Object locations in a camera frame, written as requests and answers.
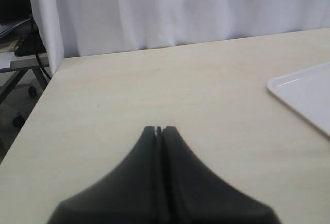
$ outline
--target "floor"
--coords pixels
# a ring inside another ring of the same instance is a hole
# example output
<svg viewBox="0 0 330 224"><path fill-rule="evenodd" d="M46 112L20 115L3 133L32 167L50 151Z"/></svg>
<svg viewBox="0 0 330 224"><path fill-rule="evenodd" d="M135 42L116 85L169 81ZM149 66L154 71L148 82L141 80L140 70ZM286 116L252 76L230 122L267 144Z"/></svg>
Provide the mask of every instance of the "floor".
<svg viewBox="0 0 330 224"><path fill-rule="evenodd" d="M27 119L42 93L42 89L38 84L33 84L33 86L38 91L37 97L31 98L29 96L27 92L29 85L18 85L4 100L4 104L18 110ZM12 120L16 115L16 111L13 112L5 107L0 109L0 139L2 140L5 152L9 150L17 134L20 132L20 129L12 125Z"/></svg>

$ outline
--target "white curtain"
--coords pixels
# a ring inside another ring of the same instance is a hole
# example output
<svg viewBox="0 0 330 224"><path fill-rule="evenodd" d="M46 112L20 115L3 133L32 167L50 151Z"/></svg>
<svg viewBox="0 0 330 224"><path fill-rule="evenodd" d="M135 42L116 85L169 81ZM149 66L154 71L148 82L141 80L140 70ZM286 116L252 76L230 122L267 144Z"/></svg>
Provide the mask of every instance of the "white curtain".
<svg viewBox="0 0 330 224"><path fill-rule="evenodd" d="M329 0L31 2L53 73L63 57L330 27Z"/></svg>

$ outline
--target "black cable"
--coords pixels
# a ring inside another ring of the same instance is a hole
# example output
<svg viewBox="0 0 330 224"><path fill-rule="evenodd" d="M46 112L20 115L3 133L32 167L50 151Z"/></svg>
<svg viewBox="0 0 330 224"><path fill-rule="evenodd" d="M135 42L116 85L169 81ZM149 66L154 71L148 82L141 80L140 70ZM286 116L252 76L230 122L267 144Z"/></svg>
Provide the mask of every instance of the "black cable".
<svg viewBox="0 0 330 224"><path fill-rule="evenodd" d="M40 60L40 57L39 57L39 54L38 54L38 49L37 49L37 38L36 38L36 33L34 32L35 31L35 20L33 19L33 16L31 14L31 32L32 32L32 36L33 36L33 44L34 44L34 49L35 49L35 55L36 55L36 59L37 59L37 62L39 64L39 67L41 69L41 71L46 75L46 77L51 80L52 77L47 73L47 71L45 70L45 68L43 67L42 63L41 63L41 60Z"/></svg>

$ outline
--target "light wood tabletop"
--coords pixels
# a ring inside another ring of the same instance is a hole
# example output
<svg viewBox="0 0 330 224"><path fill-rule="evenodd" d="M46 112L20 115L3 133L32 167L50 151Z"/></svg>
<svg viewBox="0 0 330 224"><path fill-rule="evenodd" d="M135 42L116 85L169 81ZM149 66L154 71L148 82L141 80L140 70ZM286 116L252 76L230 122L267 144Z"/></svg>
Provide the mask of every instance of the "light wood tabletop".
<svg viewBox="0 0 330 224"><path fill-rule="evenodd" d="M283 223L330 220L330 141L268 93L328 62L330 29L65 59L0 165L0 220L46 223L114 168L146 125L176 126Z"/></svg>

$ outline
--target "white plastic tray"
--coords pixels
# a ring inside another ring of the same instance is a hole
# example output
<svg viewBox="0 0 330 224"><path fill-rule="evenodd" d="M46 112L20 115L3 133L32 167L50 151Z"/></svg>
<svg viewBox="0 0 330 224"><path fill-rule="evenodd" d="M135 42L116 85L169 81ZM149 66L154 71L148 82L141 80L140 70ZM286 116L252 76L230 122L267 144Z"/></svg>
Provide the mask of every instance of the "white plastic tray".
<svg viewBox="0 0 330 224"><path fill-rule="evenodd" d="M330 136L330 62L268 82L271 93Z"/></svg>

